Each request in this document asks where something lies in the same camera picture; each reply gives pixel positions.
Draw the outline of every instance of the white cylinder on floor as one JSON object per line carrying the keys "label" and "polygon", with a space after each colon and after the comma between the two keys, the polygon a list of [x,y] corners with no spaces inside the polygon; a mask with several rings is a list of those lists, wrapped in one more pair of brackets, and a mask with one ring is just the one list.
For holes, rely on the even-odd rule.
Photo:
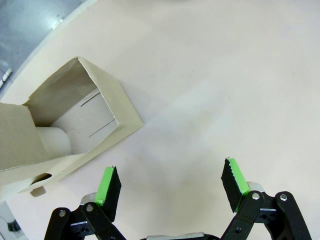
{"label": "white cylinder on floor", "polygon": [[71,154],[71,143],[65,131],[58,127],[36,127],[44,149],[51,159]]}

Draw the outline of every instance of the white table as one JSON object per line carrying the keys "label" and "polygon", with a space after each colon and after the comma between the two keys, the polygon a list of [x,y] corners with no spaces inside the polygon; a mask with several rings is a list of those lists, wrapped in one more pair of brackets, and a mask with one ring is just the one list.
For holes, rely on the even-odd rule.
{"label": "white table", "polygon": [[[221,236],[233,217],[225,157],[268,194],[292,192],[319,239],[319,12],[317,0],[99,0],[58,26],[2,102],[22,104],[82,56],[120,79],[145,126],[45,195],[9,200],[29,239],[43,239],[55,208],[96,192],[111,165],[127,239]],[[256,224],[249,239],[270,236]]]}

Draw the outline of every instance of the beige cardboard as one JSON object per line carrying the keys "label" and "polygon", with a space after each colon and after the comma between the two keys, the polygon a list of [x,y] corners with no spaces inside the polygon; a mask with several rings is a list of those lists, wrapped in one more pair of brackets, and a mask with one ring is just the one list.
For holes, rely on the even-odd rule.
{"label": "beige cardboard", "polygon": [[[88,98],[94,91],[95,98]],[[84,98],[90,99],[85,107]],[[51,75],[24,105],[1,103],[0,111],[0,200],[60,180],[143,126],[118,80],[81,57]],[[93,121],[95,114],[99,114],[97,121]],[[90,131],[98,133],[96,144],[82,149],[83,153],[75,151],[80,154],[49,159],[36,127],[60,124],[60,128],[68,125],[70,129],[74,115],[82,120],[75,123],[77,131],[84,126],[86,136]]]}

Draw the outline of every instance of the cardboard box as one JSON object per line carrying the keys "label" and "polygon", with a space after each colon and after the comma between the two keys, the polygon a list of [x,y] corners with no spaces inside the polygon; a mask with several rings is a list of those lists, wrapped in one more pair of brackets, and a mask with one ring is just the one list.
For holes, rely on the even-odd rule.
{"label": "cardboard box", "polygon": [[[117,79],[70,60],[25,104],[0,103],[0,200],[62,179],[142,126]],[[36,127],[64,130],[71,154],[50,157]]]}

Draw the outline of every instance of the green tape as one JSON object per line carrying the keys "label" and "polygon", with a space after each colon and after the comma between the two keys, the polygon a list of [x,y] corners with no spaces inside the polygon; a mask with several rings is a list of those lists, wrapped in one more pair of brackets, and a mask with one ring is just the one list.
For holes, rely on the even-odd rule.
{"label": "green tape", "polygon": [[114,173],[114,170],[115,168],[113,166],[105,168],[105,171],[104,171],[102,180],[100,182],[98,192],[95,195],[95,201],[94,201],[99,206],[102,206],[106,201],[108,189],[110,186],[110,181]]}
{"label": "green tape", "polygon": [[233,174],[234,179],[239,187],[241,194],[243,196],[247,195],[250,192],[250,187],[249,187],[248,183],[246,182],[246,179],[245,179],[244,175],[242,174],[236,160],[234,158],[230,158],[230,159],[228,159],[228,161],[230,162],[232,174]]}

